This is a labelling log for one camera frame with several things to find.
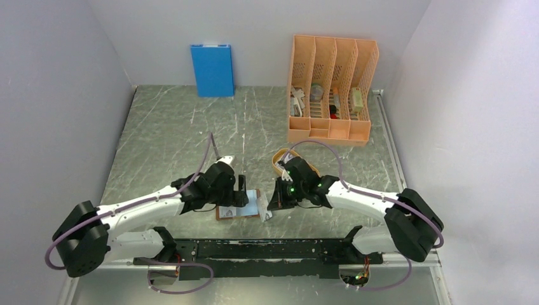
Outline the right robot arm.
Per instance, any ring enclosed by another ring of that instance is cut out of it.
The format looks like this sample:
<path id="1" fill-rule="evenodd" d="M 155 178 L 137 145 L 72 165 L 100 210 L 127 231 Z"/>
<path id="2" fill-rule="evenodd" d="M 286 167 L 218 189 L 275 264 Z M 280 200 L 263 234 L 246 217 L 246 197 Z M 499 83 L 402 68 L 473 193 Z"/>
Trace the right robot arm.
<path id="1" fill-rule="evenodd" d="M 351 263 L 377 252 L 398 252 L 423 262 L 444 228 L 441 219 L 413 189 L 388 193 L 354 186 L 337 176 L 320 176 L 297 156 L 284 163 L 268 210 L 294 208 L 303 200 L 316 207 L 345 209 L 380 221 L 380 227 L 358 229 L 344 244 L 343 255 Z"/>

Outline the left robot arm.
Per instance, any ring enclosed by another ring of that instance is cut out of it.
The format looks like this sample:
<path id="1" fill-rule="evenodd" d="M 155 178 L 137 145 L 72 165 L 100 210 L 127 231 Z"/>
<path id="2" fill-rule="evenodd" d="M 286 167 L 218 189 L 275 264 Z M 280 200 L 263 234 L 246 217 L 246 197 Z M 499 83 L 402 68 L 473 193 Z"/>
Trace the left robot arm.
<path id="1" fill-rule="evenodd" d="M 203 208 L 244 207 L 246 177 L 236 175 L 231 157 L 216 161 L 205 172 L 180 178 L 154 193 L 113 205 L 77 204 L 52 236 L 45 263 L 71 278 L 87 275 L 105 262 L 129 258 L 155 259 L 168 264 L 176 243 L 164 227 L 136 232 L 154 220 Z"/>

